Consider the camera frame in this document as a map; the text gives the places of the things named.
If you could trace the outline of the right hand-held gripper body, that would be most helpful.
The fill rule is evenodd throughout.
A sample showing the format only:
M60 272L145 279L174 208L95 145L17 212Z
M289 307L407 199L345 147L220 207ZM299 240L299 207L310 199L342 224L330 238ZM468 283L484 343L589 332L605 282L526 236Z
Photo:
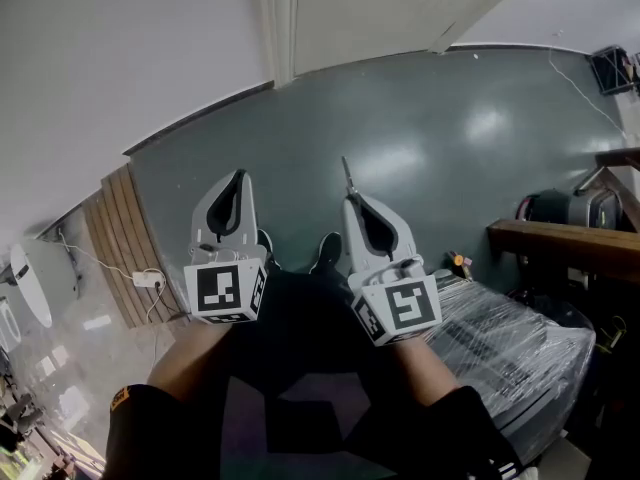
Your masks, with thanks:
M351 307L375 346L418 337L442 323L435 276L414 255L348 278Z

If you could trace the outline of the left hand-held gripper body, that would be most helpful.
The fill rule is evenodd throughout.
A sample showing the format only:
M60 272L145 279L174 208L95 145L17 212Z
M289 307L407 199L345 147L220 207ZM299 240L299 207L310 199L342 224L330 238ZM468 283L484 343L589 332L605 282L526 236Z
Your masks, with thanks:
M243 323L258 318L267 272L266 248L203 244L191 248L184 268L190 313L208 324Z

